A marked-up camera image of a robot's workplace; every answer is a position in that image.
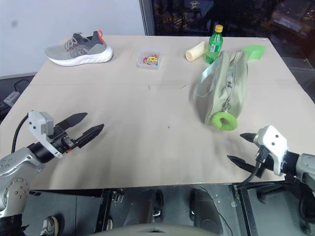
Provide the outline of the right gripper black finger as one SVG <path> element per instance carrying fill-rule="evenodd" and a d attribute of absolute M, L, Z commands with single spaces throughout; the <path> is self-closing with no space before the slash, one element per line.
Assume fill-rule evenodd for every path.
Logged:
<path fill-rule="evenodd" d="M 228 155 L 227 158 L 231 162 L 233 162 L 236 166 L 238 166 L 242 170 L 245 170 L 249 173 L 253 173 L 255 170 L 257 171 L 259 168 L 259 167 L 256 167 L 256 166 L 253 166 L 253 165 L 247 163 L 244 159 L 236 157 L 236 156 Z"/>
<path fill-rule="evenodd" d="M 250 142 L 250 143 L 255 143 L 256 142 L 256 133 L 243 133 L 240 134 L 240 137 L 242 137 L 243 139 L 245 139 L 246 141 Z"/>

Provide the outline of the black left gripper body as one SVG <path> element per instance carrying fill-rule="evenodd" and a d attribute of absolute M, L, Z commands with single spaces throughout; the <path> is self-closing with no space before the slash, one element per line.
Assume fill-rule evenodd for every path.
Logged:
<path fill-rule="evenodd" d="M 50 144 L 61 154 L 71 151 L 76 147 L 75 141 L 68 137 L 68 134 L 60 126 L 56 125 L 53 134 L 49 135 Z"/>

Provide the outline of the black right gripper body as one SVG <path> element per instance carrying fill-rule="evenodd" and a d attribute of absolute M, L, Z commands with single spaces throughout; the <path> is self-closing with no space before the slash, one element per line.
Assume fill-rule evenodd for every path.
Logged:
<path fill-rule="evenodd" d="M 265 170 L 273 171 L 274 160 L 271 155 L 268 155 L 263 163 L 260 163 L 259 168 L 256 172 L 256 177 L 262 177 Z"/>

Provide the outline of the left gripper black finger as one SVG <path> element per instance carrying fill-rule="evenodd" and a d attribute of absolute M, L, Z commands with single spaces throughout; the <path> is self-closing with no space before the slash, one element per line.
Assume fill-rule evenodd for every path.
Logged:
<path fill-rule="evenodd" d="M 67 130 L 79 124 L 88 113 L 76 113 L 56 124 L 62 130 Z"/>
<path fill-rule="evenodd" d="M 91 140 L 96 138 L 100 132 L 103 130 L 104 124 L 100 124 L 94 127 L 91 127 L 87 131 L 85 131 L 82 136 L 75 140 L 75 147 L 82 148 L 86 144 L 88 144 Z"/>

